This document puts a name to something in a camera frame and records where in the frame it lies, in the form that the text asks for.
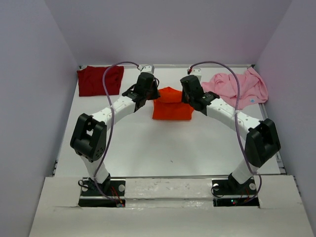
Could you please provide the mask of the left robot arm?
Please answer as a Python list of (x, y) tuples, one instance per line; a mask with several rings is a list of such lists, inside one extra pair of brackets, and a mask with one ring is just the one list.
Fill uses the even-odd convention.
[(89, 175), (88, 187), (98, 195), (108, 192), (111, 175), (104, 165), (114, 125), (135, 113), (148, 100), (159, 98), (158, 81), (153, 73), (141, 72), (137, 82), (110, 106), (92, 114), (78, 117), (70, 146), (81, 157)]

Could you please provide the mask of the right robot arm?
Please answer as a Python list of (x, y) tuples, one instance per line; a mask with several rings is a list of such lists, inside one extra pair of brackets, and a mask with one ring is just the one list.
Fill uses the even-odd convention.
[(253, 173), (261, 168), (280, 150), (280, 141), (275, 123), (267, 118), (259, 120), (227, 104), (219, 95), (204, 92), (197, 76), (189, 75), (180, 80), (182, 101), (195, 111), (215, 119), (236, 132), (237, 138), (244, 139), (243, 160), (228, 176), (219, 189), (234, 194), (240, 193)]

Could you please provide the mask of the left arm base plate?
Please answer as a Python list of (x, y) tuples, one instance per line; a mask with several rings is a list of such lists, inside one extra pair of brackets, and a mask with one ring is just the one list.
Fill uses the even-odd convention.
[(126, 180), (113, 179), (106, 191), (102, 191), (107, 197), (102, 195), (95, 183), (90, 178), (80, 179), (80, 195), (78, 205), (80, 207), (105, 207), (120, 208), (125, 207), (125, 186)]

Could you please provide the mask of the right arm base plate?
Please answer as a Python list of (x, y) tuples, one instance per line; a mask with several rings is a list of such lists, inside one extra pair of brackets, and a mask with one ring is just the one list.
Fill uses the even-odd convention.
[(259, 207), (254, 179), (249, 179), (245, 184), (237, 183), (237, 188), (233, 189), (228, 186), (228, 179), (212, 180), (211, 194), (213, 195), (214, 207), (239, 207), (254, 206)]

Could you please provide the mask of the orange t-shirt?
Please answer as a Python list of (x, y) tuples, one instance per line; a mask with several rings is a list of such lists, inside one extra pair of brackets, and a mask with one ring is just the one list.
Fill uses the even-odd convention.
[(193, 108), (182, 102), (182, 91), (172, 87), (158, 90), (160, 97), (155, 99), (152, 119), (167, 121), (189, 121)]

